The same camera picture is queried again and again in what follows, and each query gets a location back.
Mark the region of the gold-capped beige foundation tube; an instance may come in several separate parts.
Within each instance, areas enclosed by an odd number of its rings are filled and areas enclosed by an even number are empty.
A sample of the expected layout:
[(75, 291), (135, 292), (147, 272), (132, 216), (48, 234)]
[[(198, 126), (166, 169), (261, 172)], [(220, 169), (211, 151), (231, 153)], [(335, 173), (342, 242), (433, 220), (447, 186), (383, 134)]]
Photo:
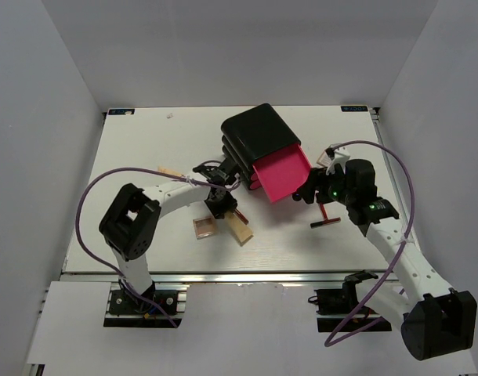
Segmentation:
[(254, 234), (252, 230), (246, 224), (244, 224), (234, 213), (227, 212), (225, 214), (224, 220), (229, 226), (231, 233), (234, 235), (234, 238), (240, 246), (243, 246), (250, 239), (253, 238)]

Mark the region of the pink top drawer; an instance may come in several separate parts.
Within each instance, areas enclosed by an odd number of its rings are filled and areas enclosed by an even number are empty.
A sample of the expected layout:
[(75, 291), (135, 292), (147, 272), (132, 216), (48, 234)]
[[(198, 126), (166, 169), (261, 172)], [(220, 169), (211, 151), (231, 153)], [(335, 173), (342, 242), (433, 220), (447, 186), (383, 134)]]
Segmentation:
[(258, 159), (252, 167), (271, 203), (291, 196), (307, 180), (312, 168), (297, 143)]

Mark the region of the black drawer organizer cabinet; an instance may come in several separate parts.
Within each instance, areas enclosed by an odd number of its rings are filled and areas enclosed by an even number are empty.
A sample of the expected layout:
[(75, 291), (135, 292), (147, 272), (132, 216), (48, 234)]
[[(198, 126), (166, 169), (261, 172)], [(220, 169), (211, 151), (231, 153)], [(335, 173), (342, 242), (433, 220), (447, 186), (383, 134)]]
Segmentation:
[(268, 103), (226, 119), (221, 131), (223, 151), (239, 165), (247, 188), (255, 161), (295, 143), (301, 146), (298, 136)]

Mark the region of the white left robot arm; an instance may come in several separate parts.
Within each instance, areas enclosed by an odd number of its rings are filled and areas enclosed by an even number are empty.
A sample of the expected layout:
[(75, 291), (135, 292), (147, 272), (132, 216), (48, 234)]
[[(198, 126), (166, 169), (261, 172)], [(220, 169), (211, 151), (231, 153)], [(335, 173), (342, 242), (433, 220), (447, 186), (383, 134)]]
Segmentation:
[(148, 271), (148, 251), (158, 221), (190, 204), (203, 202), (214, 219), (237, 208), (231, 190), (239, 184), (239, 167), (229, 158), (216, 166), (200, 164), (188, 175), (171, 175), (167, 183), (139, 188), (124, 185), (100, 221), (99, 231), (113, 250), (121, 270), (127, 303), (144, 313), (154, 303), (154, 282)]

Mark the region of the small palette near right arm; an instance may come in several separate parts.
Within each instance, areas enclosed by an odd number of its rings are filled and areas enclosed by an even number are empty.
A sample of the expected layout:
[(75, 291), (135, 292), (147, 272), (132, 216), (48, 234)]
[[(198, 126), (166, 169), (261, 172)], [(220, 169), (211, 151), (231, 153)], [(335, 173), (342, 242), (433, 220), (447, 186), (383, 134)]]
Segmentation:
[(330, 168), (334, 165), (334, 150), (325, 150), (317, 159), (317, 164), (323, 168)]

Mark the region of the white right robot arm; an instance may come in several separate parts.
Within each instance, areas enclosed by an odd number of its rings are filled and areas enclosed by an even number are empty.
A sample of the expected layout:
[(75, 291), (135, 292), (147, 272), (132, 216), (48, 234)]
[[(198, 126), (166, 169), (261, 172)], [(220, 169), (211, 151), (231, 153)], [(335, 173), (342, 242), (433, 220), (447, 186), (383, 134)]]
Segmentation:
[(294, 192), (307, 204), (338, 202), (352, 224), (387, 261), (389, 273), (400, 281), (403, 294), (383, 285), (385, 277), (371, 271), (347, 276), (342, 302), (354, 316), (367, 307), (401, 334), (417, 360), (443, 356), (473, 346), (477, 303), (469, 291), (456, 291), (415, 244), (401, 232), (400, 216), (378, 195), (370, 161), (352, 159), (329, 168), (311, 168), (307, 180)]

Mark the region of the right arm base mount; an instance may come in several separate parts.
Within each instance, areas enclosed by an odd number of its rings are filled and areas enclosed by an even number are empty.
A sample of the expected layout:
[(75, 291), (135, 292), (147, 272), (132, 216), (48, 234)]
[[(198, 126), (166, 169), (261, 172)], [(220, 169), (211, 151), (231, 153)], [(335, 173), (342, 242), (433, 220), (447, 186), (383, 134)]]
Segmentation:
[[(346, 276), (341, 287), (316, 289), (308, 297), (307, 302), (317, 308), (317, 331), (330, 334), (357, 305), (356, 285), (366, 280), (375, 281), (377, 279), (378, 275), (376, 273), (362, 270)], [(350, 333), (372, 323), (376, 318), (378, 318), (378, 314), (364, 306), (342, 328), (341, 332)]]

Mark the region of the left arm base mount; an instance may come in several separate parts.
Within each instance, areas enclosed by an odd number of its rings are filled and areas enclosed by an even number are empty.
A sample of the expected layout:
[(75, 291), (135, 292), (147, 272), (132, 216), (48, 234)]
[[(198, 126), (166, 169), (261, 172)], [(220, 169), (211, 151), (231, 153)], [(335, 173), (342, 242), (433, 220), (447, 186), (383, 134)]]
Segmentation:
[(107, 298), (104, 327), (176, 329), (182, 322), (186, 305), (186, 290), (171, 285), (155, 285), (153, 303), (134, 297), (114, 284)]

